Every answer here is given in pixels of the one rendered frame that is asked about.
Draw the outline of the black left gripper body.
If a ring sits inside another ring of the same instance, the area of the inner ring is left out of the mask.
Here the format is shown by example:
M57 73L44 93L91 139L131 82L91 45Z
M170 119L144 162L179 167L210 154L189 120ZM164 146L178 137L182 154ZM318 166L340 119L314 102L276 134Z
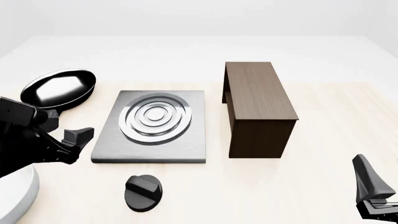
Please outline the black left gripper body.
M76 130L64 130L62 141L39 130L31 130L33 155L32 164L62 162L73 164L80 157Z

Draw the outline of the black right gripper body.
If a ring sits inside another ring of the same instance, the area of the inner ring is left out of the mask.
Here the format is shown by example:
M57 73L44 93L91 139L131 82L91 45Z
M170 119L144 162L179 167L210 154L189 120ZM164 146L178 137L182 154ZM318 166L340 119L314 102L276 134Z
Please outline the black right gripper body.
M363 220L398 220L398 203L389 203L390 195L377 195L366 199L356 197L356 208Z

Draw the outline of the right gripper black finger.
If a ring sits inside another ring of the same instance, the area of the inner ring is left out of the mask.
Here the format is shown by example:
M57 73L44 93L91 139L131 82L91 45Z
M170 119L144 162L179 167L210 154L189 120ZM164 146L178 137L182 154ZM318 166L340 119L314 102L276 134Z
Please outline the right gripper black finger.
M387 199L396 194L376 173L363 154L357 154L353 160L356 177L356 203L371 199Z

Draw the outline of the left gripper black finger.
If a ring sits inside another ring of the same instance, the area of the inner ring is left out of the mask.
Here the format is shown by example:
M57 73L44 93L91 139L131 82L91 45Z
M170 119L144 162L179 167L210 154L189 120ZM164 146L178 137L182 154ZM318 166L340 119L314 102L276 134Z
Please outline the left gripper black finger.
M79 130L64 130L62 144L73 152L81 152L82 149L93 139L94 128L83 128Z
M47 110L48 119L39 128L46 133L56 130L59 126L59 114L57 110Z

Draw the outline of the flat stove plate with rings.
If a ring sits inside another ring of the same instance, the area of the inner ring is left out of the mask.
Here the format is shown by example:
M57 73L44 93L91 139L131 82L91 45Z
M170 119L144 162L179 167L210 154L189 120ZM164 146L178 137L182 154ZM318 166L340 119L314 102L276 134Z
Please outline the flat stove plate with rings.
M91 161L204 164L204 91L120 91Z

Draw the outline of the round black stove knob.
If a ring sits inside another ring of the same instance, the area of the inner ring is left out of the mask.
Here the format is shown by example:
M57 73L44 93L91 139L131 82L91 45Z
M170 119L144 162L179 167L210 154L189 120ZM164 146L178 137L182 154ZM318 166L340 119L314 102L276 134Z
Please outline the round black stove knob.
M135 212L152 210L159 204L162 195L162 184L153 175L133 175L125 183L126 205Z

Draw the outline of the black frying pan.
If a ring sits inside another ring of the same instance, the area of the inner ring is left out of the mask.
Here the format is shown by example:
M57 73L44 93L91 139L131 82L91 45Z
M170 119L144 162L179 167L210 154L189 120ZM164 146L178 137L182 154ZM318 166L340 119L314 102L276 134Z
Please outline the black frying pan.
M93 93L96 76L93 72L69 68L36 78L21 91L22 102L44 110L65 111L79 106Z

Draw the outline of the white round plate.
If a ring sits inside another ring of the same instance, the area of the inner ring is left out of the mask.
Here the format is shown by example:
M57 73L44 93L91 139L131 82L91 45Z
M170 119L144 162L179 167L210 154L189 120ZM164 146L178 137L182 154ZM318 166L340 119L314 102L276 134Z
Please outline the white round plate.
M0 224L16 224L34 203L39 187L39 175L32 165L1 177Z

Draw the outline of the dark brown wooden cabinet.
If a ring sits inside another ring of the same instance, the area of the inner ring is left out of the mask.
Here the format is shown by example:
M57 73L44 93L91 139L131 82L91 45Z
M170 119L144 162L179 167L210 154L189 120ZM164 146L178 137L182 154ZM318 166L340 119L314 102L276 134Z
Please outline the dark brown wooden cabinet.
M281 158L299 117L271 63L226 62L222 102L229 158Z

